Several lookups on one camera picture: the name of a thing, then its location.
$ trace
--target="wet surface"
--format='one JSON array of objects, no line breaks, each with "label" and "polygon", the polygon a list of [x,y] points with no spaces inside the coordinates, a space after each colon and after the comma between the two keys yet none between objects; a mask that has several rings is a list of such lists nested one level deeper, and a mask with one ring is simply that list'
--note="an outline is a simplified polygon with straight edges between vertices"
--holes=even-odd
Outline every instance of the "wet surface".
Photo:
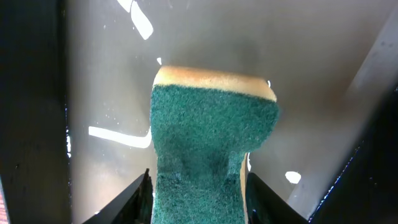
[{"label": "wet surface", "polygon": [[[149,138],[160,63],[271,81],[282,112],[251,154],[251,172],[308,218],[380,100],[362,109],[356,102],[366,92],[348,90],[394,3],[68,1],[73,223],[101,210],[146,168],[155,181],[153,144],[136,141]],[[113,135],[119,143],[90,135],[89,127],[137,138]],[[289,171],[301,174],[298,184],[287,180]]]}]

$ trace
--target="scrub side of sponge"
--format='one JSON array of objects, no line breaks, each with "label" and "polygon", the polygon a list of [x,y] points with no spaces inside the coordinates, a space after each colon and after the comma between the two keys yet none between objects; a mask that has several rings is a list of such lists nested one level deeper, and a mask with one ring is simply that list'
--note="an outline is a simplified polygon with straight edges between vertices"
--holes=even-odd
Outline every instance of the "scrub side of sponge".
[{"label": "scrub side of sponge", "polygon": [[241,164],[279,114],[261,81],[191,68],[159,71],[150,114],[158,156],[154,224],[244,223]]}]

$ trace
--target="green scouring pad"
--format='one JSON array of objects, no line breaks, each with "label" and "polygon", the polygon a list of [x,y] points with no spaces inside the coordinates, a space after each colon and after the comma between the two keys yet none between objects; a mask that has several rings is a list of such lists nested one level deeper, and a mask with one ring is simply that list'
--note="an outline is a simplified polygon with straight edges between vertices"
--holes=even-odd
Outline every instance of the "green scouring pad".
[{"label": "green scouring pad", "polygon": [[243,224],[242,161],[270,135],[278,113],[260,78],[162,67],[150,112],[157,154],[152,223]]}]

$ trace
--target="sponge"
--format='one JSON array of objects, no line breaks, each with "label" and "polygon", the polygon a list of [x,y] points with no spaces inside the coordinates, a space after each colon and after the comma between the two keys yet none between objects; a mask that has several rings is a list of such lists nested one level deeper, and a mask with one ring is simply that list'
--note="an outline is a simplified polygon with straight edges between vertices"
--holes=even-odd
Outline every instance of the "sponge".
[{"label": "sponge", "polygon": [[150,113],[157,154],[152,223],[243,224],[242,161],[267,139],[278,114],[275,94],[260,78],[162,67]]}]

